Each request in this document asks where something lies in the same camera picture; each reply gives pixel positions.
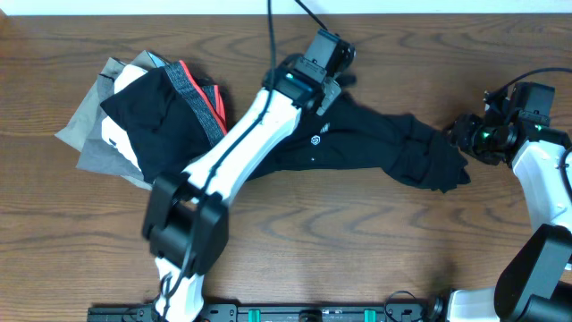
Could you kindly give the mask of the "black t-shirt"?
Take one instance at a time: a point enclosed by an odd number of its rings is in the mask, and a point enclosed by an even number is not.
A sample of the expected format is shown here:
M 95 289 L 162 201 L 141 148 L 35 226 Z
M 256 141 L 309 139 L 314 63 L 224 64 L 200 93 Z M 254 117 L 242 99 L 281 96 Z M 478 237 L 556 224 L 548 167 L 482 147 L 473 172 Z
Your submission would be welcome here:
M 323 115 L 306 114 L 249 176 L 279 171 L 380 168 L 397 182 L 441 191 L 471 183 L 467 160 L 412 114 L 380 114 L 341 94 Z

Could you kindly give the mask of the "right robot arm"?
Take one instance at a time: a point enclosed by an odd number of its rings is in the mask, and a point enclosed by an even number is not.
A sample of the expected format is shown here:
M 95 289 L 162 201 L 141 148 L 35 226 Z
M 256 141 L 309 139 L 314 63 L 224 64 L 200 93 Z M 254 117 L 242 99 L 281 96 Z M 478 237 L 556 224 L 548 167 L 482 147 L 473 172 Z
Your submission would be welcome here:
M 484 97 L 485 114 L 461 115 L 450 143 L 487 165 L 506 164 L 524 192 L 533 234 L 492 288 L 450 294 L 447 321 L 569 321 L 571 139 L 551 128 L 553 87 L 511 82 Z

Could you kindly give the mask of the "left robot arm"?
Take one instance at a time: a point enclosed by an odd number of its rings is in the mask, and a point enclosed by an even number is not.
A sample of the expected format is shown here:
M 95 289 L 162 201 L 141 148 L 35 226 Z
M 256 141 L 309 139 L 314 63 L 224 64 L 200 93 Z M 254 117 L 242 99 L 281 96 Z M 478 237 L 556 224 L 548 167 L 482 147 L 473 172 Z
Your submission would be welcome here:
M 156 178 L 142 235 L 160 278 L 157 320 L 199 315 L 204 276 L 229 240 L 229 208 L 241 186 L 303 114 L 325 113 L 355 55 L 349 42 L 320 29 L 306 53 L 271 62 L 249 110 L 213 148 L 180 174 Z

